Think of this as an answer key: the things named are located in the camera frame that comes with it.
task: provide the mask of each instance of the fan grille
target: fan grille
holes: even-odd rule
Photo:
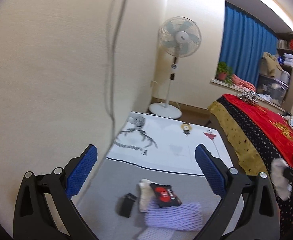
[[[178,31],[185,31],[189,34],[190,40],[176,50],[177,43],[175,34]],[[201,44],[201,32],[199,27],[192,20],[185,17],[173,17],[165,21],[159,30],[160,44],[166,52],[172,56],[187,57],[193,54]]]

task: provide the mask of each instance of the white fan base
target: white fan base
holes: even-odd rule
[[[171,119],[178,119],[182,115],[182,112],[175,106],[168,105],[168,107],[165,108],[164,103],[151,104],[149,110],[153,114]]]

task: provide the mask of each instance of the standing fan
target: standing fan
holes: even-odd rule
[[[177,60],[179,57],[187,57],[193,54],[201,43],[201,33],[197,24],[185,17],[173,17],[161,26],[159,31],[160,44],[170,55],[174,56],[171,65],[171,75],[168,85],[168,93],[164,103],[155,103],[149,106],[153,114],[177,119],[182,113],[179,109],[169,105],[169,92],[171,81],[174,80]]]

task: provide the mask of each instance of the beige wall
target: beige wall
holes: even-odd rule
[[[171,101],[207,108],[227,90],[210,84],[214,78],[223,36],[225,0],[168,0],[166,18],[187,17],[197,23],[202,34],[199,49],[180,58],[176,79],[171,85]],[[159,83],[155,97],[165,98],[172,56],[159,49],[154,79]]]
[[[107,150],[111,122],[103,92],[110,2],[0,0],[0,223],[10,233],[26,171],[63,167],[90,143],[99,161]],[[130,110],[146,110],[151,99],[166,2],[128,0],[116,54],[117,130]]]

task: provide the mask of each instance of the star pattern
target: star pattern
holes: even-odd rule
[[[271,174],[272,160],[276,158],[283,158],[276,146],[243,111],[229,103],[224,97],[220,97],[217,101],[225,107],[228,113],[243,130],[245,135],[260,154],[268,173]],[[276,194],[275,197],[281,213],[281,235],[284,235],[293,224],[293,202],[291,201],[293,200],[293,188],[291,197],[287,201],[281,200]]]

